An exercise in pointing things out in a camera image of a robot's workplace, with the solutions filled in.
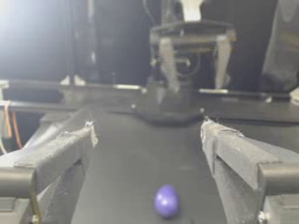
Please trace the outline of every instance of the bright light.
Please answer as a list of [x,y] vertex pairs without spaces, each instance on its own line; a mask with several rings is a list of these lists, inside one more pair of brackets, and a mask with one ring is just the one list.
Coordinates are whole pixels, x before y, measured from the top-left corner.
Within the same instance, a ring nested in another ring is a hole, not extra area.
[[8,12],[9,2],[10,2],[10,0],[0,0],[0,18]]

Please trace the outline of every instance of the metal bracket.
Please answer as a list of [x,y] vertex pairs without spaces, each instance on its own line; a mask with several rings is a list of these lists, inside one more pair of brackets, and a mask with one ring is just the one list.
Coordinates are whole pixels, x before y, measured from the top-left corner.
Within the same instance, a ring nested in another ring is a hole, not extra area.
[[34,169],[0,169],[0,197],[28,199],[32,206],[32,223],[41,224],[42,217],[34,191]]

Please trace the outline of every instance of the metal rod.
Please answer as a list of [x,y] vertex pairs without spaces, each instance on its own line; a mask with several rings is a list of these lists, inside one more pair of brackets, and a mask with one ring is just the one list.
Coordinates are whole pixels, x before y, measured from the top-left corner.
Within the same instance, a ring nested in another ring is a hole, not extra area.
[[17,88],[17,89],[41,89],[41,90],[60,90],[60,91],[105,91],[105,90],[141,90],[143,87],[133,85],[103,85],[87,84],[63,85],[57,82],[36,81],[36,80],[0,80],[0,88]]
[[[5,108],[8,101],[0,101],[0,109]],[[33,113],[48,113],[48,112],[75,112],[80,107],[68,106],[56,103],[36,103],[24,101],[10,101],[9,109],[16,112],[33,112]]]

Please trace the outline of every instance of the dark background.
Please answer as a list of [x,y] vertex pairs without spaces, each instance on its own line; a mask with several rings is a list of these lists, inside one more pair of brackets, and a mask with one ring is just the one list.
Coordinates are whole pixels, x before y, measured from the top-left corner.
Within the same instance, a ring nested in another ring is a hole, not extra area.
[[[80,71],[80,63],[72,60],[68,50],[68,0],[8,2],[6,13],[0,15],[0,78],[60,81],[71,67]],[[79,22],[87,27],[85,2],[72,2],[79,3]],[[156,21],[160,2],[148,0]],[[95,0],[95,6],[97,65],[89,71],[84,70],[84,75],[88,80],[103,83],[144,85],[151,73],[148,35],[153,24],[145,15],[143,1]],[[228,68],[232,89],[257,90],[275,7],[273,0],[209,0],[203,6],[204,18],[229,22],[236,27],[237,42]],[[4,96],[30,102],[58,102],[61,99],[52,91],[14,90]],[[20,114],[17,117],[25,140],[36,129],[40,116]]]

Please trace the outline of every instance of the purple ball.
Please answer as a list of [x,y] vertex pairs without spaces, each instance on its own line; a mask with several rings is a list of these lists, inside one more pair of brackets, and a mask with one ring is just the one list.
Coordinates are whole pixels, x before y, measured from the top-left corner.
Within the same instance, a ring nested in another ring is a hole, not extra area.
[[171,185],[164,185],[155,195],[155,210],[165,219],[179,213],[179,196]]

